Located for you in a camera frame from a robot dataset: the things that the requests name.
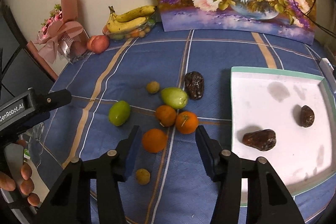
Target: white tray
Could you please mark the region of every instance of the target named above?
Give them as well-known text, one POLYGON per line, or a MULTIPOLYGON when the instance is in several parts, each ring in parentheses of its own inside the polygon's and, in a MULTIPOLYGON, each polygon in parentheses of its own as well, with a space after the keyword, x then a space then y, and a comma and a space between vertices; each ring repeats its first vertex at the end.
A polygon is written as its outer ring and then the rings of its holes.
MULTIPOLYGON (((292 196, 335 173, 336 108, 326 79, 288 70, 233 67, 231 102, 233 153, 249 160, 265 157, 292 196), (298 124, 304 105, 315 113, 308 128, 298 124), (276 133, 273 149, 263 152, 242 144, 245 133, 268 128, 276 133)), ((246 202, 247 179, 243 179, 242 206, 246 202)))

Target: banana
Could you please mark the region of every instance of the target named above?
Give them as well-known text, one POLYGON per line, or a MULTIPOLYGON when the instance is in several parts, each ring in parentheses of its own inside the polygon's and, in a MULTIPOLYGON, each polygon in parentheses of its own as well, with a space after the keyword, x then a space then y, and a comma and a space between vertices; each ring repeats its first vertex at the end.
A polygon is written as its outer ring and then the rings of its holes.
POLYGON ((115 19, 118 22, 127 22, 137 17, 149 16, 155 12, 156 7, 153 5, 146 5, 136 9, 133 9, 125 14, 116 15, 115 19))
POLYGON ((110 8, 110 17, 107 21, 106 27, 111 33, 123 32, 135 28, 141 25, 147 20, 147 17, 138 17, 125 23, 118 22, 116 20, 116 14, 113 7, 110 8))

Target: metal bolt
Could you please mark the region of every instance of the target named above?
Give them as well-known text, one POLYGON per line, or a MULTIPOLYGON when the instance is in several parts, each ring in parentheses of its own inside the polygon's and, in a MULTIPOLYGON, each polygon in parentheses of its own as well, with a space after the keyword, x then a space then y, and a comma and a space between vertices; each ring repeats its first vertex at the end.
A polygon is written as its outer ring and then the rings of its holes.
POLYGON ((222 150, 222 155, 228 157, 231 155, 231 151, 224 149, 222 150))
POLYGON ((267 160, 264 157, 259 157, 258 162, 260 162, 261 164, 265 164, 267 160))
POLYGON ((78 158, 78 157, 73 157, 70 161, 71 161, 73 164, 75 164, 76 162, 79 162, 79 158, 78 158))
POLYGON ((107 156, 114 157, 117 154, 116 150, 109 150, 107 151, 107 156))

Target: date fruit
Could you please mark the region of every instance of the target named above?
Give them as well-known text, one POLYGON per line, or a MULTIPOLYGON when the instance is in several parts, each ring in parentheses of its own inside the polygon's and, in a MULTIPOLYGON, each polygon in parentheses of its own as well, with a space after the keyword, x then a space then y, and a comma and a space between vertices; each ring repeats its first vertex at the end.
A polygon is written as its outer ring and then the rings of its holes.
POLYGON ((271 150, 276 144, 275 132, 271 129, 246 133, 243 136, 243 144, 260 151, 271 150))
POLYGON ((203 97, 204 92, 204 78, 197 72, 192 71, 184 77, 185 90, 192 100, 199 100, 203 97))
POLYGON ((313 110, 309 106, 303 106, 300 114, 300 125, 302 127, 310 127, 315 120, 313 110))

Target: tablecloth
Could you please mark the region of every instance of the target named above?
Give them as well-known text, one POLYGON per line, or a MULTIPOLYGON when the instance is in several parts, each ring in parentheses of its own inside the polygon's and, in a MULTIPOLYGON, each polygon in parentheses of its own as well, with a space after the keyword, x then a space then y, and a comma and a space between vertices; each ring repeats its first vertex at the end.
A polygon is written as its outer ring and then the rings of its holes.
MULTIPOLYGON (((45 122, 40 141, 30 147, 38 172, 51 188, 73 156, 90 160, 101 156, 127 138, 133 125, 143 132, 161 128, 154 117, 162 105, 159 94, 149 95, 145 86, 158 81, 162 88, 183 86, 184 74, 204 76, 204 97, 190 100, 185 110, 196 113, 199 123, 223 148, 231 145, 230 69, 233 66, 268 67, 322 75, 319 59, 323 48, 290 39, 234 30, 187 30, 164 32, 162 25, 144 38, 111 42, 102 54, 88 54, 68 65, 51 91, 68 89, 71 104, 54 110, 45 122), (110 107, 119 100, 131 105, 129 120, 120 127, 108 121, 110 107)), ((150 154, 140 148, 132 176, 120 183, 128 223, 210 223, 218 185, 207 177, 194 134, 182 135, 165 128, 166 148, 150 154), (137 184, 134 172, 151 173, 148 185, 137 184)), ((305 221, 313 223, 335 192, 336 176, 294 196, 305 221)), ((95 180, 91 181, 92 222, 99 223, 95 180)), ((239 223, 245 223, 241 207, 239 223)))

